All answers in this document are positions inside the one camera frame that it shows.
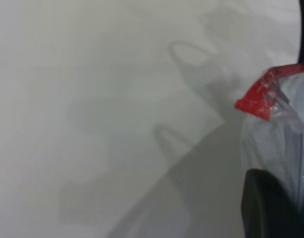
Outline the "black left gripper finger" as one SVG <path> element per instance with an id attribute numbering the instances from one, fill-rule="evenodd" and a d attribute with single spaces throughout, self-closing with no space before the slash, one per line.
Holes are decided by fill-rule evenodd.
<path id="1" fill-rule="evenodd" d="M 267 171 L 246 172 L 241 214 L 246 238 L 304 238 L 304 216 Z"/>

